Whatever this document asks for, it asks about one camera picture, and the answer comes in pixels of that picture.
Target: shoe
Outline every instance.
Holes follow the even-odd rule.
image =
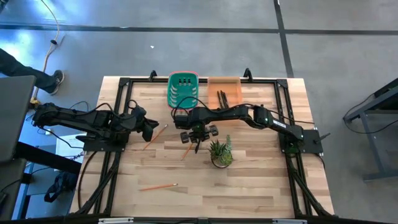
[[[55,87],[54,91],[50,93],[50,95],[54,95],[58,92],[58,89],[60,88],[61,83],[65,79],[65,74],[61,70],[56,70],[54,72],[54,75],[52,75],[55,78],[55,82],[57,83],[57,86]]]

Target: table leg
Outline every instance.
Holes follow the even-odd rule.
[[[34,146],[18,142],[14,158],[24,158],[28,161],[49,166],[54,169],[79,174],[81,164],[79,162],[58,156],[51,152],[38,149]]]

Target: wooden tabletop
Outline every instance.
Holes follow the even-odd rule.
[[[119,78],[104,77],[98,104],[107,102],[114,105]],[[291,78],[288,84],[295,119],[312,121],[304,80]],[[204,142],[198,154],[191,150],[182,161],[182,155],[190,143],[182,144],[180,133],[183,130],[174,127],[167,106],[166,87],[166,83],[135,83],[132,88],[131,99],[145,108],[147,118],[160,123],[154,136],[166,124],[169,126],[145,151],[142,149],[146,142],[141,135],[130,135],[119,165],[112,216],[294,217],[286,161],[280,152],[277,133],[270,129],[253,129],[243,121],[214,122],[220,135],[211,139],[225,142],[226,135],[231,136],[233,163],[227,169],[215,168],[207,150],[211,141]],[[243,103],[264,104],[266,108],[276,110],[272,85],[242,84],[242,94]],[[122,96],[121,110],[125,96],[126,91]],[[200,84],[199,99],[207,103],[206,84]],[[312,124],[298,124],[305,129],[313,128]],[[88,164],[82,180],[83,203],[98,185],[103,157],[104,153],[99,152]],[[309,189],[323,207],[333,213],[322,162],[314,155],[303,154],[303,163]],[[173,183],[178,183],[178,186],[139,191]],[[107,194],[108,187],[104,190],[101,210]],[[300,208],[305,212],[300,190],[298,197]],[[71,212],[76,210],[77,194]]]

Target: concrete floor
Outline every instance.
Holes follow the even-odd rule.
[[[278,28],[273,0],[46,2],[62,24]],[[280,0],[280,7],[286,29],[398,29],[395,0]],[[0,24],[53,24],[53,19],[40,1],[15,0],[0,14]],[[54,35],[0,30],[0,47],[41,69]],[[65,38],[51,55],[47,73],[62,69],[67,79],[55,96],[39,92],[40,101],[59,106],[81,100],[95,105],[105,75],[194,70],[203,76],[241,76],[249,67],[255,77],[287,77],[279,34],[68,31],[61,36]],[[331,199],[341,217],[398,223],[398,178],[362,181],[363,174],[376,171],[368,141],[348,131],[341,120],[350,107],[397,78],[397,42],[398,35],[287,35],[294,77],[305,79],[316,126],[332,133],[323,147]],[[382,126],[379,120],[371,128]],[[353,128],[362,130],[357,123]],[[59,135],[76,133],[54,130]],[[393,125],[379,135],[397,131]],[[380,144],[394,152],[397,147],[390,140]],[[21,141],[55,144],[54,137],[37,134],[30,123],[24,125]]]

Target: person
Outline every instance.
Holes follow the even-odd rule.
[[[36,77],[35,86],[50,95],[58,92],[61,83],[65,79],[65,74],[61,70],[56,70],[53,75],[47,75],[32,67],[24,66],[3,49],[0,49],[0,72],[9,77],[33,75]]]

